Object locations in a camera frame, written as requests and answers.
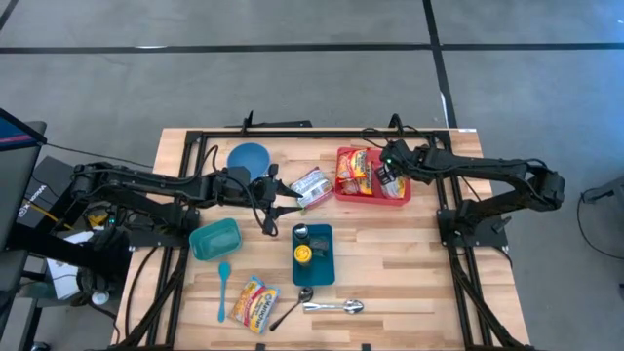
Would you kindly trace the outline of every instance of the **computer screen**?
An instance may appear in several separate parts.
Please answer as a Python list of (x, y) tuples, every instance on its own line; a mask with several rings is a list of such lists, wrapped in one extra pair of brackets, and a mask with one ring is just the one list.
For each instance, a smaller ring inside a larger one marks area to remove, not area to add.
[(0, 151), (46, 143), (46, 138), (0, 108)]

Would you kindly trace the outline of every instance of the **food package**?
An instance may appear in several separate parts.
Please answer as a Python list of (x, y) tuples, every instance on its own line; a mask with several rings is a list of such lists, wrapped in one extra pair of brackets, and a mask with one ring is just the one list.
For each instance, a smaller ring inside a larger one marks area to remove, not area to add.
[(396, 176), (384, 163), (383, 166), (375, 170), (381, 192), (388, 199), (403, 199), (406, 195), (406, 181), (404, 176)]
[(252, 332), (262, 334), (279, 295), (279, 289), (267, 287), (256, 276), (252, 276), (245, 284), (229, 317)]
[(367, 176), (367, 150), (355, 150), (338, 156), (336, 177), (340, 181)]
[(372, 163), (366, 163), (366, 176), (356, 179), (347, 179), (340, 183), (342, 193), (347, 195), (372, 195)]
[(333, 194), (332, 182), (325, 177), (318, 167), (294, 182), (291, 185), (291, 190), (303, 196), (296, 201), (304, 210), (318, 206)]

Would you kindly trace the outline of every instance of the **red tray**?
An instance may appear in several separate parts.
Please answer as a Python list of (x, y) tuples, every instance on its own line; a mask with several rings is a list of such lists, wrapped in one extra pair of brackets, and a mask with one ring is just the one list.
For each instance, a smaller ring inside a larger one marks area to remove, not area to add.
[[(361, 147), (340, 147), (338, 148), (338, 152), (336, 154), (335, 168), (336, 174), (338, 173), (338, 159), (339, 156), (345, 152), (360, 150)], [(372, 161), (372, 168), (376, 170), (381, 166), (381, 161), (379, 161), (379, 155), (381, 154), (381, 150), (379, 149), (368, 149), (367, 152), (367, 162)], [(402, 206), (406, 204), (411, 199), (411, 186), (410, 182), (406, 181), (406, 195), (403, 199), (388, 199), (383, 196), (381, 192), (381, 184), (379, 184), (379, 179), (377, 179), (377, 175), (372, 172), (372, 196), (355, 194), (355, 195), (345, 195), (342, 193), (342, 184), (338, 180), (335, 179), (335, 185), (333, 187), (333, 193), (335, 198), (340, 201), (349, 201), (349, 202), (357, 202), (364, 204), (375, 204), (375, 205), (389, 205), (389, 206)]]

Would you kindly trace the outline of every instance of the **gray floor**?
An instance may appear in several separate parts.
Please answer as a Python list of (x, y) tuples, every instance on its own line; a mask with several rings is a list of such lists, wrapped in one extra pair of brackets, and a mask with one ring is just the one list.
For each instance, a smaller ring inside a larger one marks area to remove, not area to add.
[[(624, 41), (617, 0), (433, 2), (443, 43)], [(20, 0), (0, 47), (428, 38), (415, 0)], [(561, 210), (520, 212), (508, 226), (531, 342), (551, 350), (621, 349), (624, 263), (583, 242), (576, 201), (582, 190), (624, 175), (624, 52), (453, 52), (444, 59), (458, 125), (479, 130), (487, 156), (539, 157), (567, 181)], [(51, 142), (145, 163), (153, 162), (162, 128), (237, 124), (251, 109), (265, 122), (382, 126), (398, 112), (417, 127), (446, 125), (426, 51), (0, 55), (0, 79), (0, 106), (48, 122)], [(45, 152), (68, 163), (95, 160)], [(619, 212), (606, 199), (582, 207), (581, 216), (598, 246), (624, 255)], [(15, 349), (18, 324), (2, 350)], [(110, 333), (110, 321), (89, 309), (56, 308), (44, 313), (37, 339), (81, 350), (104, 347)]]

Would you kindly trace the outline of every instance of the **wooden table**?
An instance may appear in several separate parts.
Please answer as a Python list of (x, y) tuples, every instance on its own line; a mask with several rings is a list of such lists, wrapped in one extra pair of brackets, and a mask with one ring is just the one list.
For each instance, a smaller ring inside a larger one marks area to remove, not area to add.
[[(185, 129), (163, 131), (154, 173), (177, 176), (186, 132)], [(450, 134), (455, 154), (483, 156), (477, 133), (451, 130)], [(219, 138), (209, 140), (208, 147), (215, 143), (219, 145), (216, 165), (220, 168), (235, 146), (248, 141)], [(316, 166), (333, 179), (338, 147), (370, 146), (354, 138), (263, 138), (253, 141), (269, 150), (271, 161), (280, 165), (278, 178), (286, 184)], [(410, 147), (423, 143), (415, 138), (406, 141)], [(491, 196), (487, 181), (469, 180), (482, 198)], [(461, 186), (464, 198), (473, 197), (465, 184), (461, 183)], [(339, 202), (331, 198), (305, 215), (295, 213), (281, 217), (278, 220), (280, 235), (275, 239), (262, 235), (251, 209), (214, 207), (202, 210), (202, 225), (233, 217), (243, 233), (243, 247), (227, 257), (232, 267), (227, 283), (227, 312), (252, 275), (282, 291), (271, 313), (271, 322), (293, 305), (299, 288), (292, 282), (290, 232), (300, 222), (328, 223), (333, 228), (335, 284), (316, 288), (314, 300), (341, 303), (347, 298), (358, 298), (365, 303), (366, 309), (364, 313), (352, 316), (341, 311), (304, 314), (301, 308), (297, 308), (276, 331), (267, 331), (265, 335), (257, 335), (229, 319), (220, 324), (216, 320), (218, 262), (198, 261), (191, 255), (184, 280), (175, 349), (254, 349), (259, 342), (265, 343), (267, 349), (361, 349), (362, 343), (370, 343), (375, 350), (462, 349), (449, 257), (440, 244), (434, 217), (439, 208), (437, 190), (435, 184), (413, 181), (411, 191), (411, 200), (400, 208)], [(280, 199), (278, 204), (292, 205), (293, 199)], [(132, 327), (153, 301), (162, 251), (159, 249), (150, 258), (138, 279), (132, 301)], [(514, 337), (520, 342), (528, 342), (509, 262), (494, 249), (475, 251), (488, 305)], [(147, 249), (139, 250), (133, 256), (117, 320), (122, 336), (128, 290), (147, 252)], [(169, 309), (169, 305), (163, 309), (157, 343), (164, 342)], [(479, 342), (481, 338), (472, 304), (470, 309), (475, 342)]]

